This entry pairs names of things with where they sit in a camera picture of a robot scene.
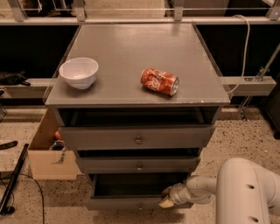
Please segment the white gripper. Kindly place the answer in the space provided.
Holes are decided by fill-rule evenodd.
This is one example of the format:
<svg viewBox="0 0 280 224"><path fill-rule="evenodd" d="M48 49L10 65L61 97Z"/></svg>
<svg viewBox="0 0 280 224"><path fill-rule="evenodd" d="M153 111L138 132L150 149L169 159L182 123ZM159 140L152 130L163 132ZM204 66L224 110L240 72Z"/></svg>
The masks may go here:
<svg viewBox="0 0 280 224"><path fill-rule="evenodd" d="M186 202L191 200L191 193L187 189L186 184L177 183L173 186L169 186L162 191L165 196L160 202L159 205L162 208L170 208L175 205L183 205Z"/></svg>

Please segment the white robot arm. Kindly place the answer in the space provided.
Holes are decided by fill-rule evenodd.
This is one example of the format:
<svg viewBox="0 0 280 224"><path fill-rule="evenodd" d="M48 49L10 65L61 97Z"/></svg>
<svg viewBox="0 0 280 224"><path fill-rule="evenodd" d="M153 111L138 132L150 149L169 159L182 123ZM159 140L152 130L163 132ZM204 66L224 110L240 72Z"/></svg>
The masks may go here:
<svg viewBox="0 0 280 224"><path fill-rule="evenodd" d="M270 224L280 215L280 176L240 157L227 160L216 178L192 175L163 195L162 208L216 200L216 224Z"/></svg>

